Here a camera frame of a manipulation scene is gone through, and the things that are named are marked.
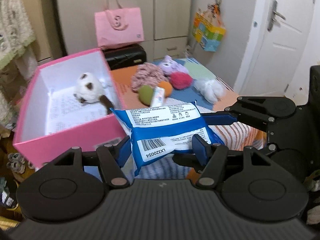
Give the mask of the cream knitted cardigan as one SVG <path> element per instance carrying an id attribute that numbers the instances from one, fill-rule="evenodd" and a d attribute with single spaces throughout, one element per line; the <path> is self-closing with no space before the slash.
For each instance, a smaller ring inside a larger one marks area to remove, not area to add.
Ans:
<path id="1" fill-rule="evenodd" d="M 20 89 L 15 81 L 29 82 L 38 67 L 31 44 L 36 41 L 22 0 L 1 0 L 1 126 L 15 127 L 17 112 L 9 91 Z"/>

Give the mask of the white cat plush toy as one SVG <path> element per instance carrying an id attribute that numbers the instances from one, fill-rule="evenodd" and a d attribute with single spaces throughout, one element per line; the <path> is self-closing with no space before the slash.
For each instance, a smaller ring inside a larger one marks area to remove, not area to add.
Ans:
<path id="1" fill-rule="evenodd" d="M 103 85 L 92 73 L 82 73 L 76 81 L 73 93 L 81 104 L 101 103 L 106 108 L 106 114 L 111 114 L 114 107 L 106 96 Z"/>

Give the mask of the orange makeup sponge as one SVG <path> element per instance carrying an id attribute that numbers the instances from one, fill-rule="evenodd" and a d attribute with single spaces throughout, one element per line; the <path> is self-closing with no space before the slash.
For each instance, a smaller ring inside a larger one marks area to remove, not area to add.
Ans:
<path id="1" fill-rule="evenodd" d="M 170 82 L 168 81 L 161 81 L 159 84 L 158 84 L 158 87 L 160 88 L 163 88 L 165 90 L 165 97 L 169 97 L 171 94 L 172 94 L 172 91 L 173 91 L 173 87 L 171 85 Z"/>

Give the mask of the green makeup sponge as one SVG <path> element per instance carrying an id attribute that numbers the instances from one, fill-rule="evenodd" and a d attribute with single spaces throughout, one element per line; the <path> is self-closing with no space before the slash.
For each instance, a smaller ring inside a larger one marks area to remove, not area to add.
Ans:
<path id="1" fill-rule="evenodd" d="M 140 102 L 146 106 L 151 104 L 153 97 L 153 88 L 149 85 L 143 85 L 138 90 L 138 98 Z"/>

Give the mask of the white door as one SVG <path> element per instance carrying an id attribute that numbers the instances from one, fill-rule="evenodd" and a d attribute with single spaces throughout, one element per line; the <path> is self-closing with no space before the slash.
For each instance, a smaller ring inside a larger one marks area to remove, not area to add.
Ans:
<path id="1" fill-rule="evenodd" d="M 262 36 L 252 57 L 241 95 L 284 95 L 302 57 L 314 13 L 315 0 L 277 0 L 286 20 L 267 31 L 273 0 L 266 0 Z"/>

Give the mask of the beige tall cabinet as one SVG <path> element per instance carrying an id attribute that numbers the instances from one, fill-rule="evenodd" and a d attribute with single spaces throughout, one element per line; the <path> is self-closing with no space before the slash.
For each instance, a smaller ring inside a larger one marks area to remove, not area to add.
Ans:
<path id="1" fill-rule="evenodd" d="M 31 44 L 39 64 L 62 56 L 53 0 L 22 0 L 35 32 L 36 41 Z"/>

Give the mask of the pink tote bag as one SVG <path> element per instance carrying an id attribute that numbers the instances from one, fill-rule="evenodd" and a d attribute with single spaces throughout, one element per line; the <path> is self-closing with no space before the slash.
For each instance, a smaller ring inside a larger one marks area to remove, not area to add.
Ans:
<path id="1" fill-rule="evenodd" d="M 122 7 L 118 0 L 106 0 L 106 10 L 94 14 L 97 45 L 116 49 L 145 41 L 139 7 Z"/>

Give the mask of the pink cardboard storage box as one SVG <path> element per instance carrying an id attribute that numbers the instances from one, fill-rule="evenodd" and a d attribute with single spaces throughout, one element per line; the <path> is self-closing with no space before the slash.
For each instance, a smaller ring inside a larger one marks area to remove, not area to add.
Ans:
<path id="1" fill-rule="evenodd" d="M 93 151 L 117 144 L 125 132 L 99 102 L 81 104 L 75 97 L 77 79 L 92 73 L 117 109 L 124 109 L 103 52 L 90 49 L 39 66 L 22 100 L 13 146 L 41 168 L 73 146 Z"/>

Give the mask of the magenta fluffy pom pom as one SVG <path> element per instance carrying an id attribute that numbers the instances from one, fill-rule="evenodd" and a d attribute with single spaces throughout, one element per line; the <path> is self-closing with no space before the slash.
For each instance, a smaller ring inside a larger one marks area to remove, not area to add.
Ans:
<path id="1" fill-rule="evenodd" d="M 173 72 L 170 75 L 170 83 L 174 89 L 183 90 L 191 86 L 193 78 L 183 72 Z"/>

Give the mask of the grey three-door wardrobe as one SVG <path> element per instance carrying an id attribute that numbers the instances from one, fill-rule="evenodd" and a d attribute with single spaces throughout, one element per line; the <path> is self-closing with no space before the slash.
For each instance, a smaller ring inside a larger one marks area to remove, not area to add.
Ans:
<path id="1" fill-rule="evenodd" d="M 148 61 L 187 46 L 191 0 L 56 0 L 67 54 L 135 41 Z"/>

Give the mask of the purple Kuromi plush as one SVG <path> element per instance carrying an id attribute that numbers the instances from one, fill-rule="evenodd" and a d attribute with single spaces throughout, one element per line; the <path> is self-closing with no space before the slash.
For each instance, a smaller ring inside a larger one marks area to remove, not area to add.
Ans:
<path id="1" fill-rule="evenodd" d="M 189 73 L 185 66 L 174 61 L 169 55 L 166 55 L 164 59 L 158 64 L 158 66 L 161 68 L 165 76 L 170 76 L 174 72 L 181 72 L 185 74 Z"/>

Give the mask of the pink floral scrunchie cloth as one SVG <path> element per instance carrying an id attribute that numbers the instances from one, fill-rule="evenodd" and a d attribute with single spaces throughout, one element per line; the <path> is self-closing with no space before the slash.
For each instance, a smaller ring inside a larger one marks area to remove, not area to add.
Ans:
<path id="1" fill-rule="evenodd" d="M 148 85 L 155 88 L 160 82 L 168 81 L 161 67 L 145 62 L 137 66 L 136 73 L 131 77 L 131 89 L 138 92 L 140 87 Z"/>

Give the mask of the black suitcase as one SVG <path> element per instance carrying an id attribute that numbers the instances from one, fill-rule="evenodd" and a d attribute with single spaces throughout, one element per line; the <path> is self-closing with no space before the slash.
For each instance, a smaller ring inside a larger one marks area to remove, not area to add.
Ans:
<path id="1" fill-rule="evenodd" d="M 132 67 L 147 61 L 146 52 L 139 44 L 117 49 L 104 49 L 103 54 L 110 70 Z"/>

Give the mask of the colourful paper gift bag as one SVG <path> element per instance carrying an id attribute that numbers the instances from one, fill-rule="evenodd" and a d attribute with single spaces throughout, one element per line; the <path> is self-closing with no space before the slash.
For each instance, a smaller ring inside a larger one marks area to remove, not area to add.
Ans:
<path id="1" fill-rule="evenodd" d="M 226 33 L 221 18 L 221 3 L 222 0 L 215 0 L 207 4 L 206 10 L 199 8 L 195 14 L 192 35 L 204 51 L 216 52 Z"/>

